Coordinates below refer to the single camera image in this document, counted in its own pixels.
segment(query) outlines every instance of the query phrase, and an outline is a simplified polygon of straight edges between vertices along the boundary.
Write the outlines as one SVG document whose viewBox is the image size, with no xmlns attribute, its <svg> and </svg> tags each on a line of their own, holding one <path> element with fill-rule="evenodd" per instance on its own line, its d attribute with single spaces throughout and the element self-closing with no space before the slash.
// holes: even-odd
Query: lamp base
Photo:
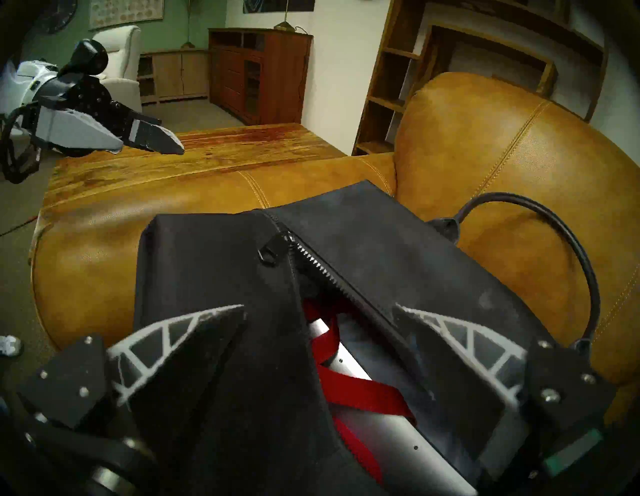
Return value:
<svg viewBox="0 0 640 496">
<path fill-rule="evenodd" d="M 296 31 L 296 28 L 290 25 L 286 20 L 283 20 L 281 23 L 273 26 L 273 29 L 277 29 L 278 31 L 290 31 L 291 33 Z"/>
</svg>

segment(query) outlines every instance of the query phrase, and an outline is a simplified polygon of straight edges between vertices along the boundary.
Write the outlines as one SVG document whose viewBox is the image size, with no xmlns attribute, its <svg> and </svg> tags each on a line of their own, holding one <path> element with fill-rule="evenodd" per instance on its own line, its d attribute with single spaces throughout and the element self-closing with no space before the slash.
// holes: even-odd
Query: zipper teeth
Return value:
<svg viewBox="0 0 640 496">
<path fill-rule="evenodd" d="M 320 270 L 321 274 L 326 277 L 327 279 L 329 279 L 329 281 L 336 287 L 338 288 L 338 290 L 345 295 L 353 304 L 355 304 L 358 308 L 360 307 L 360 305 L 358 304 L 358 302 L 356 301 L 356 299 L 354 299 L 354 297 L 352 297 L 352 295 L 350 295 L 350 293 L 348 291 L 346 291 L 342 285 L 337 281 L 337 279 L 335 277 L 333 277 L 333 275 L 324 268 L 324 266 L 317 261 L 317 259 L 311 254 L 309 253 L 304 246 L 302 246 L 299 242 L 295 241 L 295 246 L 296 249 L 302 253 L 302 255 L 304 255 L 304 257 L 307 259 L 307 261 L 309 261 L 316 269 Z"/>
</svg>

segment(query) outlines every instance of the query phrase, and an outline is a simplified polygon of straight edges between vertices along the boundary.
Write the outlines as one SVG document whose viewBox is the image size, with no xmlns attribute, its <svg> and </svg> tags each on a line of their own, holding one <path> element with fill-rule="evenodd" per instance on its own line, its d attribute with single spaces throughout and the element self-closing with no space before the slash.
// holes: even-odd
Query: wooden table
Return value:
<svg viewBox="0 0 640 496">
<path fill-rule="evenodd" d="M 184 155 L 125 147 L 117 155 L 94 152 L 59 160 L 40 216 L 78 198 L 167 177 L 345 156 L 300 124 L 229 127 L 177 136 L 184 145 Z"/>
</svg>

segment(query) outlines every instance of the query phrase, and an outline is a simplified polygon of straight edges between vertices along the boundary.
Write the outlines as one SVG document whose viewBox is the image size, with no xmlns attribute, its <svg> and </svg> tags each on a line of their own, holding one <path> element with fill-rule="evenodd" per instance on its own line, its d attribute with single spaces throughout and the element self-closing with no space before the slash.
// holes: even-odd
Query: screw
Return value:
<svg viewBox="0 0 640 496">
<path fill-rule="evenodd" d="M 592 376 L 591 374 L 582 374 L 580 376 L 580 379 L 582 379 L 583 382 L 585 382 L 587 384 L 595 384 L 596 383 L 596 378 L 594 376 Z"/>
<path fill-rule="evenodd" d="M 545 400 L 545 403 L 560 403 L 560 393 L 555 389 L 543 389 L 540 396 Z"/>
</svg>

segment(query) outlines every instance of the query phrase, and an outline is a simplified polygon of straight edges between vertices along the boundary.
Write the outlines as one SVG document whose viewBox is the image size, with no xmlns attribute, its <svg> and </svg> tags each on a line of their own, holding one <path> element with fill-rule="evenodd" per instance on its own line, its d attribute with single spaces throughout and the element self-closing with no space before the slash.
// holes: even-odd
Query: zipper pull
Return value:
<svg viewBox="0 0 640 496">
<path fill-rule="evenodd" d="M 275 267 L 287 256 L 289 248 L 295 243 L 289 231 L 279 232 L 258 250 L 258 258 L 269 267 Z"/>
</svg>

